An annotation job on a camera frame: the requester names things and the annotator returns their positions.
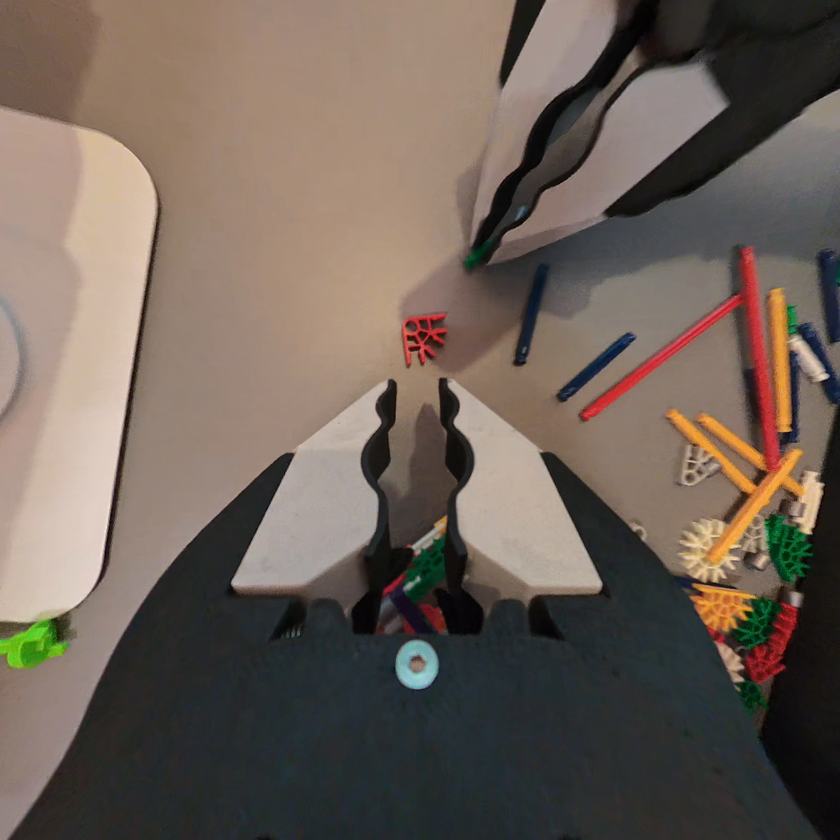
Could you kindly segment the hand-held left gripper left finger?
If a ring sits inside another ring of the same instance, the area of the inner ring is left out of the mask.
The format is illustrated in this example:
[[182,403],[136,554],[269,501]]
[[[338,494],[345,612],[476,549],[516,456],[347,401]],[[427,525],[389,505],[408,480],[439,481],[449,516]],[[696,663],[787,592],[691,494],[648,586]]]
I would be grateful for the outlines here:
[[234,574],[239,595],[362,597],[365,554],[390,552],[379,484],[390,463],[396,383],[379,383],[295,450]]

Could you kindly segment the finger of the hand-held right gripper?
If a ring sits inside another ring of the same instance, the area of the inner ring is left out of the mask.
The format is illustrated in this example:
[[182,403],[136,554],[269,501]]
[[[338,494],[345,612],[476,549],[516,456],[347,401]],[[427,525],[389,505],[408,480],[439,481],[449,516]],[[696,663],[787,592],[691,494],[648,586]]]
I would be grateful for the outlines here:
[[552,141],[606,85],[597,71],[609,67],[603,57],[610,48],[622,48],[617,2],[542,4],[500,88],[479,168],[470,250],[491,238],[496,250],[531,214],[538,168]]
[[607,218],[608,210],[728,107],[708,63],[622,69],[549,145],[491,235],[500,264]]

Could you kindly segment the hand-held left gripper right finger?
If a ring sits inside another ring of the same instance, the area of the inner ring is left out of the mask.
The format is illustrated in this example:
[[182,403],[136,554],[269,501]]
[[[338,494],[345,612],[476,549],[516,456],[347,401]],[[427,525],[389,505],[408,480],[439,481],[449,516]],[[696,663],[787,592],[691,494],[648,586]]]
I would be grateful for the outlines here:
[[602,579],[537,445],[453,379],[439,381],[439,412],[456,482],[444,548],[449,590],[598,594]]

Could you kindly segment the colourful toy construction model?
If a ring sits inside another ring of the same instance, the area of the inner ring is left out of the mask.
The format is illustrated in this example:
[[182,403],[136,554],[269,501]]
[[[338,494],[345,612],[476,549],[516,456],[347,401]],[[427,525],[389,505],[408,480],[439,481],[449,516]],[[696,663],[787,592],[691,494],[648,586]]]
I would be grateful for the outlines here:
[[447,517],[407,547],[411,559],[402,574],[383,591],[375,632],[395,634],[447,634],[445,617],[435,592],[445,586]]

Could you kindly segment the red toy connector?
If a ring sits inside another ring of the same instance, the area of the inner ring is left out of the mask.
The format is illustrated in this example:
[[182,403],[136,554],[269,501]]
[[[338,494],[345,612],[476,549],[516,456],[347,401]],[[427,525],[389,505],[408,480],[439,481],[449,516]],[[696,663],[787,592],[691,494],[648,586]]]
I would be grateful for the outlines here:
[[447,312],[435,312],[423,316],[406,318],[402,323],[402,345],[406,367],[414,360],[420,365],[434,359],[437,348],[445,346],[448,327],[445,324]]

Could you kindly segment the light grey toy connector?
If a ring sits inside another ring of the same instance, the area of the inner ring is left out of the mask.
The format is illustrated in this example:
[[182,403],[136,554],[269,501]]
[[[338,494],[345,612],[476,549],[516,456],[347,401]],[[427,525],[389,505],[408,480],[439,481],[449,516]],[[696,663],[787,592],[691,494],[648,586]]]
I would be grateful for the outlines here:
[[712,453],[697,445],[687,444],[679,462],[677,483],[683,487],[695,487],[720,471],[721,464]]

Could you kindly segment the red toy rod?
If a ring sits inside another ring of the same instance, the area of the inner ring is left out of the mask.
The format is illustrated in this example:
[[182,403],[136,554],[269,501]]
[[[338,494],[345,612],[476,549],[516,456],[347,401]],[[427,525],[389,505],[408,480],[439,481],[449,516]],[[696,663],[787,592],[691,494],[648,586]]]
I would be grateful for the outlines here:
[[626,374],[622,380],[615,383],[614,386],[595,399],[590,405],[582,409],[579,413],[580,420],[587,423],[600,416],[608,407],[632,391],[666,362],[677,356],[678,353],[687,348],[720,321],[733,314],[741,304],[742,294],[739,292],[718,305],[701,320],[691,325],[677,338],[673,339],[637,368]]

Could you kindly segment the pile of colourful toy rods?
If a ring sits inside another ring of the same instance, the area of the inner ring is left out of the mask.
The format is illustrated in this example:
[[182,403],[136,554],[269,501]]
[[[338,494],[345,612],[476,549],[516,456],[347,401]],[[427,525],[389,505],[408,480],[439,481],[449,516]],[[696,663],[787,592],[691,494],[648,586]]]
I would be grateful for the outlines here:
[[752,248],[738,251],[738,270],[740,292],[690,330],[686,339],[695,338],[729,311],[736,308],[743,310],[763,448],[759,451],[750,447],[710,415],[698,415],[693,423],[675,409],[666,414],[673,427],[689,443],[709,453],[719,463],[721,472],[746,495],[740,509],[722,529],[711,524],[706,532],[687,532],[686,538],[681,541],[686,552],[680,557],[688,572],[699,581],[717,582],[727,576],[733,562],[731,550],[740,545],[753,520],[778,491],[785,489],[804,505],[809,499],[811,487],[816,486],[815,482],[806,485],[803,480],[798,481],[791,476],[802,457],[800,449],[781,452],[780,435],[790,433],[793,428],[790,354],[794,353],[815,371],[822,372],[823,382],[831,381],[828,363],[819,361],[815,346],[805,341],[803,333],[789,333],[787,307],[781,288],[772,289],[766,301],[772,348],[768,351],[760,281]]

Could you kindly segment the pile of colourful toy connectors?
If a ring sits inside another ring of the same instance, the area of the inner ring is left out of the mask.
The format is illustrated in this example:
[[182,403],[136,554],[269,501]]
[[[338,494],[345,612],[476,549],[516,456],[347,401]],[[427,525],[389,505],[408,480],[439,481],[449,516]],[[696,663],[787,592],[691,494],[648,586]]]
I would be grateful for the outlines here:
[[809,570],[811,544],[781,514],[758,516],[740,540],[741,561],[766,561],[782,587],[775,597],[724,586],[737,557],[728,553],[718,564],[707,556],[725,531],[717,519],[694,521],[679,540],[680,559],[689,573],[687,594],[717,648],[747,712],[756,717],[769,705],[768,685],[785,670],[784,658],[802,610],[796,586]]

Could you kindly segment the lime green toy piece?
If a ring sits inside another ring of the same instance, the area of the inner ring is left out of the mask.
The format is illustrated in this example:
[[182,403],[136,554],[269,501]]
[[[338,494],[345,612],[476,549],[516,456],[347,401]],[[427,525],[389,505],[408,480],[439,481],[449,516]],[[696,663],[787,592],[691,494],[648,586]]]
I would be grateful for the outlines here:
[[54,620],[39,621],[21,633],[1,641],[1,657],[11,669],[32,669],[62,656],[68,649]]

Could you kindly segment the silver monitor stand base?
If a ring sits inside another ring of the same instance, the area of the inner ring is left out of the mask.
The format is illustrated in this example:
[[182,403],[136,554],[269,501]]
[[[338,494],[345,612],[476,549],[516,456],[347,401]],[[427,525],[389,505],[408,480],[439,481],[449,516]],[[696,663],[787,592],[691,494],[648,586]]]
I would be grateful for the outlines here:
[[2,623],[100,580],[158,219],[123,144],[2,108]]

